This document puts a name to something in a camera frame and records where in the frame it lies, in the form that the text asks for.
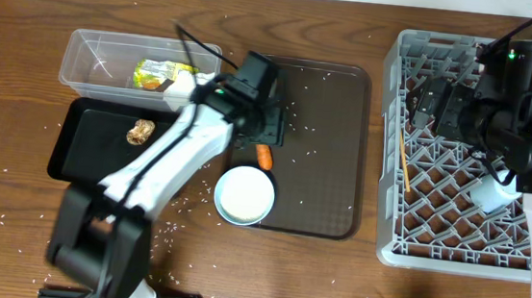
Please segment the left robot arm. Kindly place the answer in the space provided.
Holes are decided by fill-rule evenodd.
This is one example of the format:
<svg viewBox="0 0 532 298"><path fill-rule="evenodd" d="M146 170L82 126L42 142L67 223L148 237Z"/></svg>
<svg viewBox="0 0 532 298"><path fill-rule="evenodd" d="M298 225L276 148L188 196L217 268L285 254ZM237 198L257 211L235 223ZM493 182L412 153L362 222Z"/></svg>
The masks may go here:
<svg viewBox="0 0 532 298"><path fill-rule="evenodd" d="M96 183L66 188L46 258L89 288L77 298L156 298L144 278L152 223L235 137L283 143L284 114L275 100L281 73L265 55L249 52L234 73L195 85L177 120L133 161Z"/></svg>

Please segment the light blue rice bowl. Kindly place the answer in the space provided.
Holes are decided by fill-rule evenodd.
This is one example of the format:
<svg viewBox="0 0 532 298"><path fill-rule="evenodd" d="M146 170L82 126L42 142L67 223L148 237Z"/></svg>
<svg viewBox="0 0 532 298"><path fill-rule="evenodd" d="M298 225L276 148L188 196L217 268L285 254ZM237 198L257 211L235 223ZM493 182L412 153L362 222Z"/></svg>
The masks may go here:
<svg viewBox="0 0 532 298"><path fill-rule="evenodd" d="M260 223L275 203L273 182L256 167L239 166L216 182L215 208L225 221L236 226Z"/></svg>

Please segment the light blue cup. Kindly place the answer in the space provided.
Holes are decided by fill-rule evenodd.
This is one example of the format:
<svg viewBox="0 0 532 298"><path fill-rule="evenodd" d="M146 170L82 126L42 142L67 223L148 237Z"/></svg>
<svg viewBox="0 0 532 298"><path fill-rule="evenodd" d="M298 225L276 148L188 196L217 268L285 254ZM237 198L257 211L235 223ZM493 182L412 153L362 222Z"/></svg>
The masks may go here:
<svg viewBox="0 0 532 298"><path fill-rule="evenodd" d="M469 190L470 201L484 213L503 208L522 196L522 193L517 191L516 181L517 178L513 177L508 185L503 186L491 174L487 174Z"/></svg>

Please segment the white napkin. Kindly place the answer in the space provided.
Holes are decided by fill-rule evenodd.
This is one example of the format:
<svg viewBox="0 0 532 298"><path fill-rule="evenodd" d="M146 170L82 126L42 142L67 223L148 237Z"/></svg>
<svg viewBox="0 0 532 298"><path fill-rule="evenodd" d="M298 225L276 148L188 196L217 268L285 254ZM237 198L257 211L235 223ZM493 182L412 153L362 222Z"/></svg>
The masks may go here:
<svg viewBox="0 0 532 298"><path fill-rule="evenodd" d="M168 88L163 92L165 103L172 111L178 112L190 102L191 93L195 86L203 86L214 78L214 73L195 73L192 76L187 70L178 72L177 78L172 81Z"/></svg>

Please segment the orange carrot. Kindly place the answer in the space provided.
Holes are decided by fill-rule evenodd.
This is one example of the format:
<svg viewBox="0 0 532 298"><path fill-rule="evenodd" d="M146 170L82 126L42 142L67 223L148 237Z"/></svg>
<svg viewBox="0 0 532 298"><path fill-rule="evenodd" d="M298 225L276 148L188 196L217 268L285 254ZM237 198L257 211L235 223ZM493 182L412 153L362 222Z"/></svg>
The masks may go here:
<svg viewBox="0 0 532 298"><path fill-rule="evenodd" d="M273 167L273 157L269 145L260 143L256 145L255 149L259 167L263 170L271 170Z"/></svg>

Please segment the yellow green snack wrapper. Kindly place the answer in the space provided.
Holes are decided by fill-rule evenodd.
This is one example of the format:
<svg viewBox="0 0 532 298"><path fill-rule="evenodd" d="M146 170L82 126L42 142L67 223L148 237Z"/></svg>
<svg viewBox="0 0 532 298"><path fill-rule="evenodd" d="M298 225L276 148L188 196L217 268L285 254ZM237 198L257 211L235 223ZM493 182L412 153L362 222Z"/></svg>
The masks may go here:
<svg viewBox="0 0 532 298"><path fill-rule="evenodd" d="M166 62L141 59L132 77L134 88L156 90L166 81L176 81L181 71L198 73L199 68L181 62Z"/></svg>

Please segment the brown food scrap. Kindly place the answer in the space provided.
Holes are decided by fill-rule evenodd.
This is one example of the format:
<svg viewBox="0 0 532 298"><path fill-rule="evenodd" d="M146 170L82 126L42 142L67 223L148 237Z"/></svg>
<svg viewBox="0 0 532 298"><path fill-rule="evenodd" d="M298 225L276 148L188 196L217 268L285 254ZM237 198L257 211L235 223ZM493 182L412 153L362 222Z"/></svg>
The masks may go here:
<svg viewBox="0 0 532 298"><path fill-rule="evenodd" d="M127 141L131 145L142 145L151 137L155 129L156 125L152 120L139 119L135 122L134 128L127 132Z"/></svg>

